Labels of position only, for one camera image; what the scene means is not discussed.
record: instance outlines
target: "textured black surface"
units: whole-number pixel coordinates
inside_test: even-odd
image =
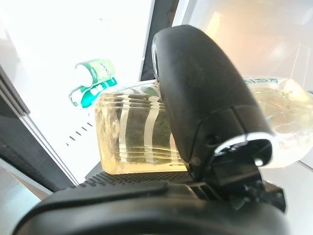
[[[96,174],[84,183],[80,184],[81,187],[88,185],[124,185],[143,183],[148,181],[160,181],[166,180],[171,183],[190,182],[190,178],[187,171],[175,171],[175,172],[150,172],[150,173],[136,173],[136,174],[120,174],[110,175],[104,171]]]

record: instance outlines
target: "green label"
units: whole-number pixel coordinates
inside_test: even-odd
[[[110,80],[115,73],[114,65],[110,60],[96,59],[77,65],[83,65],[89,70],[93,85]]]

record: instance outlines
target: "clear plastic container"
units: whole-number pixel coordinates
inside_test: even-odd
[[[154,81],[101,94],[95,119],[101,164],[107,173],[186,170]]]
[[[265,167],[285,167],[313,147],[313,97],[292,79],[250,76],[244,81],[278,141],[273,161]]]
[[[245,76],[278,145],[265,167],[285,167],[313,146],[313,97],[292,79]],[[104,93],[95,106],[102,168],[110,174],[186,170],[157,82]]]

